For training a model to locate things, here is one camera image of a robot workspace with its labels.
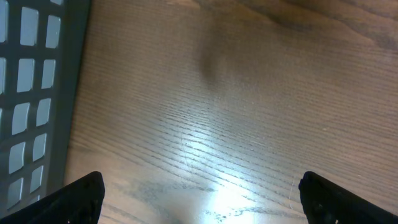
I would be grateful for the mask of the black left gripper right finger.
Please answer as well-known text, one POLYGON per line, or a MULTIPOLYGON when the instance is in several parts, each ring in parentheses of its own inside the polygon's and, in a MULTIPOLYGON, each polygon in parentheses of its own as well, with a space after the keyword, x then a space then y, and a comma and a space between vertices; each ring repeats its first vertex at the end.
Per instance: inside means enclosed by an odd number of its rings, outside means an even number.
POLYGON ((397 215, 312 171, 304 173, 298 188, 303 212, 309 223, 397 223, 397 215))

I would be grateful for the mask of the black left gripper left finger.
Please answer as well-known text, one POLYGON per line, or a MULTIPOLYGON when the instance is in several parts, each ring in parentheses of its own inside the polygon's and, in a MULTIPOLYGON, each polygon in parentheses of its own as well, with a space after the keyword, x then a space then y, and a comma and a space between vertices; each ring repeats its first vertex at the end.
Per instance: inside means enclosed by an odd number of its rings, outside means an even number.
POLYGON ((2 218, 1 224, 97 224, 104 195, 103 176, 94 171, 2 218))

